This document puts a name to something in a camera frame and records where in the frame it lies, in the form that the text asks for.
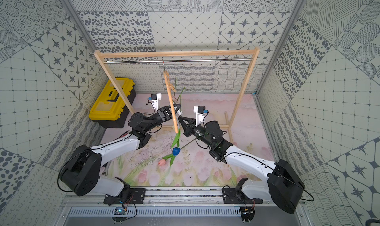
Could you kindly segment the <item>wooden clothes rack frame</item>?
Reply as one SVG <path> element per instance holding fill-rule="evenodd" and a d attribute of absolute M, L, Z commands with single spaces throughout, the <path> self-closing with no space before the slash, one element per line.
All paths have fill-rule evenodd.
<path fill-rule="evenodd" d="M 121 86 L 119 85 L 116 77 L 114 76 L 113 72 L 111 71 L 110 67 L 104 63 L 105 58 L 147 58 L 147 57 L 205 57 L 205 56 L 232 56 L 232 55 L 251 55 L 250 59 L 253 59 L 250 61 L 248 65 L 248 69 L 246 71 L 244 80 L 241 85 L 241 89 L 233 110 L 233 113 L 231 115 L 231 118 L 228 119 L 227 112 L 225 112 L 225 118 L 226 118 L 226 125 L 222 125 L 222 128 L 227 128 L 227 132 L 229 135 L 229 140 L 233 142 L 233 135 L 232 135 L 232 125 L 233 121 L 236 117 L 238 108 L 240 106 L 240 103 L 242 101 L 243 95 L 245 93 L 245 90 L 247 88 L 247 85 L 249 83 L 249 79 L 251 77 L 251 74 L 254 70 L 255 63 L 257 61 L 257 58 L 259 56 L 260 49 L 256 47 L 253 50 L 218 50 L 218 51 L 177 51 L 177 52 L 139 52 L 139 53 L 102 53 L 99 50 L 94 51 L 94 57 L 96 58 L 97 62 L 100 64 L 102 70 L 105 72 L 111 83 L 116 88 L 117 92 L 120 94 L 120 97 L 130 110 L 131 114 L 134 114 L 134 108 L 127 99 L 127 96 L 124 94 L 124 91 L 122 90 Z"/>

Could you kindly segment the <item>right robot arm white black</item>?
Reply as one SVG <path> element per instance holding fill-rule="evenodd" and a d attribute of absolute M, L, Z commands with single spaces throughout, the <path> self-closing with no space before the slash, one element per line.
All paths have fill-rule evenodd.
<path fill-rule="evenodd" d="M 206 144 L 209 154 L 217 162 L 239 167 L 262 180 L 262 185 L 256 185 L 252 180 L 243 180 L 238 185 L 238 191 L 246 198 L 271 200 L 283 211 L 295 213 L 305 185 L 287 161 L 265 160 L 239 149 L 223 137 L 217 121 L 202 126 L 197 125 L 194 118 L 181 116 L 178 120 L 184 135 L 195 136 Z"/>

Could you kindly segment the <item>pink artificial tulip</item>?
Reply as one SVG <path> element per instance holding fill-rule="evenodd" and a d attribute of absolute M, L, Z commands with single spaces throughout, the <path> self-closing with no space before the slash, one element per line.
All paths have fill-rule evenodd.
<path fill-rule="evenodd" d="M 195 139 L 193 139 L 192 141 L 190 141 L 189 143 L 185 144 L 184 146 L 180 146 L 180 151 L 182 149 L 184 149 L 186 146 L 188 146 L 190 143 L 192 143 Z M 158 166 L 164 166 L 166 165 L 167 163 L 169 163 L 169 166 L 172 166 L 173 165 L 173 162 L 175 160 L 176 156 L 173 156 L 173 154 L 169 154 L 165 157 L 162 157 L 159 162 L 158 162 Z"/>

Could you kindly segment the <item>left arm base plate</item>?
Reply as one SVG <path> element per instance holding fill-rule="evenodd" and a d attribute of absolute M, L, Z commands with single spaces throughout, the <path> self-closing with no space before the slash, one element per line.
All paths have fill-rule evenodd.
<path fill-rule="evenodd" d="M 146 188 L 126 188 L 118 196 L 106 195 L 103 204 L 108 206 L 126 203 L 143 204 L 146 191 Z"/>

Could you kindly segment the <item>yellow artificial tulip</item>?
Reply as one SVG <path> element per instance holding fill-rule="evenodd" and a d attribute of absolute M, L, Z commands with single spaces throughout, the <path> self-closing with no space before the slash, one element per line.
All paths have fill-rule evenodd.
<path fill-rule="evenodd" d="M 172 98 L 173 102 L 177 104 L 181 102 L 182 93 L 186 90 L 186 87 L 180 86 L 179 82 L 177 81 L 177 78 L 175 78 L 174 89 L 175 91 L 173 91 Z"/>

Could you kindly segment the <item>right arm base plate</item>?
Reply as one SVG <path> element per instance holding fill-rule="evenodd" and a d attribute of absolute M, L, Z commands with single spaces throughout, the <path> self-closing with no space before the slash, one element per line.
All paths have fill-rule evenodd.
<path fill-rule="evenodd" d="M 246 204 L 246 205 L 252 205 L 253 203 L 263 204 L 263 199 L 247 198 L 242 193 L 237 193 L 235 188 L 224 187 L 222 188 L 222 194 L 223 194 L 224 204 Z"/>

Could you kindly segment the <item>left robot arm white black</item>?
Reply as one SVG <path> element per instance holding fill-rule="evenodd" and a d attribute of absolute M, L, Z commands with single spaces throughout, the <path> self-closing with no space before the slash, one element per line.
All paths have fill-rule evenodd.
<path fill-rule="evenodd" d="M 103 165 L 111 160 L 145 147 L 151 138 L 151 131 L 176 117 L 180 104 L 164 106 L 157 113 L 147 117 L 136 112 L 128 125 L 132 128 L 126 137 L 99 146 L 79 146 L 59 172 L 58 180 L 66 184 L 77 196 L 90 192 L 103 193 L 109 197 L 126 198 L 130 186 L 120 178 L 109 178 L 100 174 Z"/>

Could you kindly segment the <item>wooden curved clothes hanger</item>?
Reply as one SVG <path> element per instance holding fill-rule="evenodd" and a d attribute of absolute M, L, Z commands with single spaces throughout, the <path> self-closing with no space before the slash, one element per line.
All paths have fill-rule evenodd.
<path fill-rule="evenodd" d="M 173 127 L 175 130 L 175 133 L 178 134 L 179 133 L 178 122 L 177 122 L 177 117 L 176 117 L 176 112 L 175 112 L 175 107 L 174 107 L 174 101 L 173 101 L 173 97 L 172 97 L 172 91 L 175 92 L 176 90 L 175 90 L 174 86 L 171 84 L 170 75 L 166 71 L 165 68 L 164 68 L 163 75 L 164 75 L 164 81 L 165 81 L 167 94 L 168 94 L 168 98 L 169 98 L 169 103 L 170 103 L 170 108 L 171 108 L 171 113 L 172 113 Z"/>

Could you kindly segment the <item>blue artificial tulip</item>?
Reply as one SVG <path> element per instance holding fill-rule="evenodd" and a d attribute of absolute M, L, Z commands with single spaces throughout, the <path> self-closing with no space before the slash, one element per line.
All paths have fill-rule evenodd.
<path fill-rule="evenodd" d="M 180 153 L 180 135 L 181 132 L 180 129 L 178 129 L 171 146 L 173 156 L 177 156 Z"/>

